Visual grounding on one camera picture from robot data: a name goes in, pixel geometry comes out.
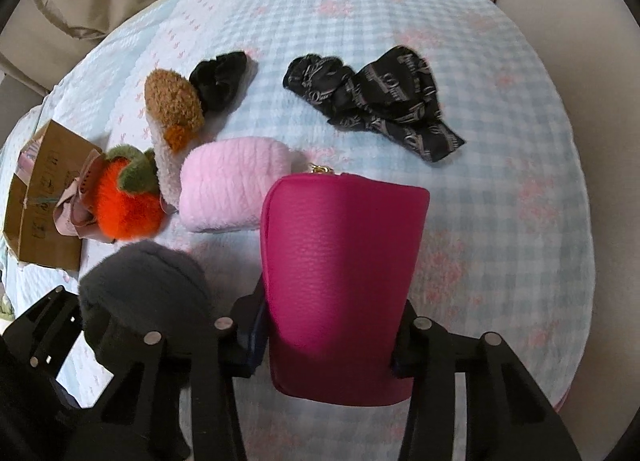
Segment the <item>grey sock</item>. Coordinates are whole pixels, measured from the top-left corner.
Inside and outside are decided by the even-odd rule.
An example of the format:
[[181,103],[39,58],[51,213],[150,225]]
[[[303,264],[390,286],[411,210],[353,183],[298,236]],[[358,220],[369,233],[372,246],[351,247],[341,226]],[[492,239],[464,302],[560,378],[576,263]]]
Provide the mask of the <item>grey sock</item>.
[[172,354],[191,357],[213,314],[200,264],[150,240],[99,262],[80,279],[78,295],[85,340],[111,372],[124,368],[151,332],[160,333]]

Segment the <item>dusty pink cloth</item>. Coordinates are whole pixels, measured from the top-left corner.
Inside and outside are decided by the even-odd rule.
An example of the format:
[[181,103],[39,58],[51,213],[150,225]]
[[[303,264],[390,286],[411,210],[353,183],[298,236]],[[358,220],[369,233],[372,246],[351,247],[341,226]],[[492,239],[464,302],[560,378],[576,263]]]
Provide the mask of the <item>dusty pink cloth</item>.
[[53,223],[58,233],[65,237],[96,240],[111,243],[100,229],[96,217],[96,185],[105,168],[103,152],[91,150],[76,176],[53,210]]

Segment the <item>orange plush fruit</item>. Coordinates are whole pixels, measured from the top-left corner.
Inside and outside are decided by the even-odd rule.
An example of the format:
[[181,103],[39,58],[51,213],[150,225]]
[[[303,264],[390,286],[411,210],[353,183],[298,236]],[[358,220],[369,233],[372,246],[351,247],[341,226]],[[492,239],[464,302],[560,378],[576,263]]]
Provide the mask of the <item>orange plush fruit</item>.
[[119,145],[106,151],[93,188],[93,207],[107,239],[154,237],[165,218],[154,150]]

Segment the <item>magenta leather pouch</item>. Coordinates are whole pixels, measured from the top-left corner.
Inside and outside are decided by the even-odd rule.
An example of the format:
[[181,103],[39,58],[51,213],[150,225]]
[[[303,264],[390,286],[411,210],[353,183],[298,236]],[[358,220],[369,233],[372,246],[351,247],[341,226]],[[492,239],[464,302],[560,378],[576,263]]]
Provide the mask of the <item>magenta leather pouch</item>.
[[347,173],[270,188],[260,254],[278,391],[350,407],[409,398],[392,354],[429,204],[424,188]]

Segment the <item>pink fluffy scrunchie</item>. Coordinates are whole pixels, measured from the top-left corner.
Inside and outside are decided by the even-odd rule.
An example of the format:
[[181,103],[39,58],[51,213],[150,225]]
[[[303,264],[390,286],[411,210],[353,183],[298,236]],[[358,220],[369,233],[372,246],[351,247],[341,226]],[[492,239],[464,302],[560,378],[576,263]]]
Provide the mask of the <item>pink fluffy scrunchie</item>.
[[274,183],[292,173],[288,146],[240,137],[196,147],[184,160],[178,213],[191,233],[254,228]]

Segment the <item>blue pink checked bedspread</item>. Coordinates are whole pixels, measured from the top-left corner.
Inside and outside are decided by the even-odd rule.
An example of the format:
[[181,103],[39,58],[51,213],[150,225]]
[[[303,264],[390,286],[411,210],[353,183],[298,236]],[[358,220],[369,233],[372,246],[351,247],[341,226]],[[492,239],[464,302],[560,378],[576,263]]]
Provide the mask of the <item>blue pink checked bedspread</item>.
[[11,460],[575,460],[584,173],[489,0],[158,0],[1,151]]

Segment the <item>cardboard box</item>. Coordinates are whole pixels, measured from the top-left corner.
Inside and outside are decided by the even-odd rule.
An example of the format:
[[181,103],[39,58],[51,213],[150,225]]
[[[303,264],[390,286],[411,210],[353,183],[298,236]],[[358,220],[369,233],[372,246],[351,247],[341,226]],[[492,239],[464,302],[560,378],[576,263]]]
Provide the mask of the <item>cardboard box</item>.
[[32,139],[39,145],[27,181],[12,177],[3,236],[17,261],[76,271],[81,240],[63,236],[54,225],[54,208],[79,176],[90,152],[100,148],[53,120]]

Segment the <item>black fuzzy scrunchie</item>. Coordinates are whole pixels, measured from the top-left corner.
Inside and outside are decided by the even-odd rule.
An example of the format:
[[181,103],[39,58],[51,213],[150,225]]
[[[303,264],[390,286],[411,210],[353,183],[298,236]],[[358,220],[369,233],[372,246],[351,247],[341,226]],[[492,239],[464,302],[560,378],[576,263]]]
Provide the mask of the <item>black fuzzy scrunchie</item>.
[[219,114],[232,104],[239,93],[247,64],[247,54],[236,51],[202,60],[196,65],[189,82],[195,88],[206,114]]

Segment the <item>black patterned scarf scrunchie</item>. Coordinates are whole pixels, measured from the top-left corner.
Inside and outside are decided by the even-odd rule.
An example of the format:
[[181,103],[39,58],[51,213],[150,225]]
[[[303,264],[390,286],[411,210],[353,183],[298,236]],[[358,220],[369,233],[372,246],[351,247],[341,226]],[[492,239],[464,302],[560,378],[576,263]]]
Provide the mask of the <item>black patterned scarf scrunchie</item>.
[[336,56],[299,56],[282,85],[334,128],[380,134],[425,162],[465,144],[442,120],[431,67],[409,47],[395,46],[358,71]]

